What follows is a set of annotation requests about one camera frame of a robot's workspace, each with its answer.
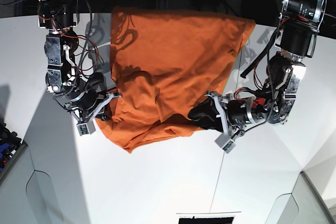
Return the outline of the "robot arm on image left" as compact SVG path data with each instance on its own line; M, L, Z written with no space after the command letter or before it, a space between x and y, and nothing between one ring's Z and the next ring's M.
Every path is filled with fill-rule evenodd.
M46 89L79 125L86 125L93 119L110 120L109 102L121 95L101 88L101 72L84 73L85 55L91 52L99 61L100 54L90 40L92 20L84 35L74 32L79 23L80 1L90 7L88 0L38 0L37 16L38 26L48 30L44 45L48 62Z

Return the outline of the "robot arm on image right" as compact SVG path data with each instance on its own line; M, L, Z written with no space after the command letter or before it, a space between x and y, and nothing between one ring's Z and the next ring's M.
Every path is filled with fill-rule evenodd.
M242 78L255 73L261 60L266 59L264 84L256 90L241 87L227 95L209 91L206 100L190 110L188 118L230 139L265 123L285 123L306 72L302 61L314 54L326 9L327 0L282 0L278 27L264 50L241 73Z

